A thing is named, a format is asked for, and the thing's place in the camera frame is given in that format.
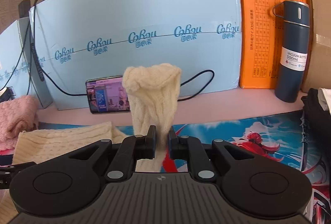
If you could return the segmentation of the cream knitted sweater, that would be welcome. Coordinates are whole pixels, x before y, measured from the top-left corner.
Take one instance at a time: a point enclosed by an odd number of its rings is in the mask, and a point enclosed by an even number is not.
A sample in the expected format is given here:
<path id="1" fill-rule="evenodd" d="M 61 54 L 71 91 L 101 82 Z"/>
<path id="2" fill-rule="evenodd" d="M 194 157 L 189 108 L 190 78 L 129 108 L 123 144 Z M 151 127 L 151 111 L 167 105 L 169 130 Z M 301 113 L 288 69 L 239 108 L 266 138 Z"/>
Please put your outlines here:
<path id="1" fill-rule="evenodd" d="M 177 110 L 181 69 L 164 63 L 151 67 L 129 67 L 123 76 L 128 94 L 133 132 L 145 135 L 151 125 L 157 127 L 153 160 L 144 157 L 136 165 L 138 172 L 159 172 L 165 158 L 167 134 Z M 13 163 L 41 163 L 101 139 L 121 143 L 126 134 L 111 122 L 80 128 L 22 132 L 13 155 Z"/>

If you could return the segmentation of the pink knitted sweater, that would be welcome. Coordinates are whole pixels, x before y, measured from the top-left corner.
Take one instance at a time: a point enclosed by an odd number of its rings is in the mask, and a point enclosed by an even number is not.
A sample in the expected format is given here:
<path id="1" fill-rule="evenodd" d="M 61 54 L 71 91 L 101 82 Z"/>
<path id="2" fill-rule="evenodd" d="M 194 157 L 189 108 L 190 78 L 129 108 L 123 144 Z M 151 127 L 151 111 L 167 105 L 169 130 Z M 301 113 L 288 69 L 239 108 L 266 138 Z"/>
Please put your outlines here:
<path id="1" fill-rule="evenodd" d="M 1 103 L 1 151 L 15 148 L 18 135 L 38 128 L 38 102 L 30 95 Z"/>

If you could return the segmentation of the black smartphone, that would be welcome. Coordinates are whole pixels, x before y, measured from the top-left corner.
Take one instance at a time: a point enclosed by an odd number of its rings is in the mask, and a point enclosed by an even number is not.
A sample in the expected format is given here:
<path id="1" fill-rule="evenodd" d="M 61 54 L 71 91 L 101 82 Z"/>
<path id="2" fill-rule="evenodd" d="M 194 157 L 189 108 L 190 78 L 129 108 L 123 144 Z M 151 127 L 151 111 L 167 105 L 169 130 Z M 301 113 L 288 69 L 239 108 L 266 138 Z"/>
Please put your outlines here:
<path id="1" fill-rule="evenodd" d="M 128 95 L 122 85 L 122 79 L 122 76 L 113 76 L 86 81 L 86 94 L 92 114 L 130 111 Z"/>

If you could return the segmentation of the small light blue box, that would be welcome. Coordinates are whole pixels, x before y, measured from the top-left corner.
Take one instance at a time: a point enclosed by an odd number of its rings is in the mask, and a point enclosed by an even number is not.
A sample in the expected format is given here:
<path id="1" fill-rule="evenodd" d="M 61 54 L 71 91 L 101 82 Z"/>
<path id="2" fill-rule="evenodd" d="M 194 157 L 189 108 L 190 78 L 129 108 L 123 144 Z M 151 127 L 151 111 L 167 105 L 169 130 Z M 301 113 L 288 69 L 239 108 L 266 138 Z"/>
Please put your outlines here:
<path id="1" fill-rule="evenodd" d="M 18 19 L 1 33 L 1 88 L 11 91 L 11 98 L 32 95 L 40 109 L 52 103 L 45 82 L 40 81 L 33 53 L 29 18 Z"/>

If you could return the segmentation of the dark blue vacuum bottle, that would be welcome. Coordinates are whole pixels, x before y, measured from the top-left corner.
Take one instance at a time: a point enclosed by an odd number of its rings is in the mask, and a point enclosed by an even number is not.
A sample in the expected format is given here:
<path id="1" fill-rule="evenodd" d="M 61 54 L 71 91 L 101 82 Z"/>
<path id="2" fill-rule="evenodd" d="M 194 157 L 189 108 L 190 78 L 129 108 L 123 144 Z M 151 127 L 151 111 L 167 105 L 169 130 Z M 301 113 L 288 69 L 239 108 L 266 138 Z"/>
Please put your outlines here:
<path id="1" fill-rule="evenodd" d="M 306 69 L 310 8 L 303 2 L 285 0 L 281 3 L 283 15 L 283 43 L 275 95 L 284 102 L 295 102 L 299 95 Z"/>

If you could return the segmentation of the large light blue box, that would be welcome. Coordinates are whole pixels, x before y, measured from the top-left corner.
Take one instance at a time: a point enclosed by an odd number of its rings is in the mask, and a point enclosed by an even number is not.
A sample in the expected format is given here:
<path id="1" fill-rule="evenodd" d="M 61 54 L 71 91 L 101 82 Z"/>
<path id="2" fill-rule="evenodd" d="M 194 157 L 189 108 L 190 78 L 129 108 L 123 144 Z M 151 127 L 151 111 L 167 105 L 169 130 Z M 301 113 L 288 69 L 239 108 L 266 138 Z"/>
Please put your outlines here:
<path id="1" fill-rule="evenodd" d="M 241 0 L 44 0 L 30 10 L 35 50 L 60 110 L 88 107 L 87 80 L 128 67 L 181 69 L 181 96 L 239 85 Z"/>

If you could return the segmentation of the black folded garment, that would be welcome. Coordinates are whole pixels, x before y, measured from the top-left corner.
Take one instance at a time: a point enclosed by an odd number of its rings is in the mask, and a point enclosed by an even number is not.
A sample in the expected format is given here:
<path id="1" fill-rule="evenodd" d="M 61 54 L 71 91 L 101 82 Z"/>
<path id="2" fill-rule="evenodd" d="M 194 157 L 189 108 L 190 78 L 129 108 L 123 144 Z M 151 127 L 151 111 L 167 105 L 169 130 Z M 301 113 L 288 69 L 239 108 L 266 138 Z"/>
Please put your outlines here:
<path id="1" fill-rule="evenodd" d="M 319 104 L 317 89 L 311 88 L 301 100 L 305 119 L 330 164 L 330 113 L 324 111 Z"/>

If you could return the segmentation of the orange cardboard box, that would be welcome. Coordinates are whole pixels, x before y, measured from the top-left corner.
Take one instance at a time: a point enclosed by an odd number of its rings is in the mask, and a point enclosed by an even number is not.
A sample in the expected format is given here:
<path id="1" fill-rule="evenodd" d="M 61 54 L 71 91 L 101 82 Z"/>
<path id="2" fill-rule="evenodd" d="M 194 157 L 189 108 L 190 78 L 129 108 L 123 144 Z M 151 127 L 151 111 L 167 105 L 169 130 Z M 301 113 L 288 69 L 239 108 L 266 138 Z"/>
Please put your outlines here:
<path id="1" fill-rule="evenodd" d="M 240 87 L 243 89 L 274 89 L 276 86 L 283 43 L 283 1 L 241 0 Z"/>

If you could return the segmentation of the white folded garment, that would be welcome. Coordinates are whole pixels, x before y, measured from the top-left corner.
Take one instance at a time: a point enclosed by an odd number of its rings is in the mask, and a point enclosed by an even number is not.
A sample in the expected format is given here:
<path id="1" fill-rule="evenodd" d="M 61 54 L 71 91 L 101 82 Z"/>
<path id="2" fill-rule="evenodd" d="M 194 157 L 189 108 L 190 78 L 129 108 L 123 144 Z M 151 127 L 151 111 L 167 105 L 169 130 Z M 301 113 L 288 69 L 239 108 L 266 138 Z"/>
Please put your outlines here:
<path id="1" fill-rule="evenodd" d="M 331 89 L 319 88 L 318 101 L 324 111 L 331 113 Z"/>

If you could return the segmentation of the brown cardboard box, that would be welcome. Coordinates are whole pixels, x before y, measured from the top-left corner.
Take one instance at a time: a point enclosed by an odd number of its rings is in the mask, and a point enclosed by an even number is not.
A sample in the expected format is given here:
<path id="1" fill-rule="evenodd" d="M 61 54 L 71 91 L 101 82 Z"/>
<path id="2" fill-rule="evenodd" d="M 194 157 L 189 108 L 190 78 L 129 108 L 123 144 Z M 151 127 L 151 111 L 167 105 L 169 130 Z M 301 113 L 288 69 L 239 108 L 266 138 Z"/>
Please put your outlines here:
<path id="1" fill-rule="evenodd" d="M 330 0 L 308 0 L 310 41 L 301 89 L 330 88 Z"/>

